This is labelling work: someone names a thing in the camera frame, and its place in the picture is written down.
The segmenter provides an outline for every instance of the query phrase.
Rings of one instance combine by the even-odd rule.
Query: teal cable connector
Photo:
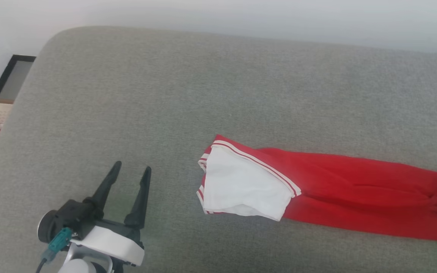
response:
[[[62,230],[60,230],[60,232],[48,244],[47,250],[45,250],[41,255],[42,260],[46,259],[47,263],[53,261],[55,256],[57,256],[57,253],[70,243],[72,233],[73,231],[70,228],[62,228]]]

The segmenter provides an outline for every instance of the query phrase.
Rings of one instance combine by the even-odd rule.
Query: red garment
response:
[[[333,154],[252,149],[217,135],[244,157],[293,181],[284,217],[335,228],[437,240],[437,172]],[[206,157],[201,158],[206,166]]]

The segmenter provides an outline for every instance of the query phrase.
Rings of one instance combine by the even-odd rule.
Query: cable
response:
[[[40,273],[41,268],[43,267],[43,265],[44,265],[46,262],[47,262],[47,259],[43,258],[43,259],[41,260],[40,265],[39,265],[38,268],[36,269],[36,272],[35,272],[35,273]]]

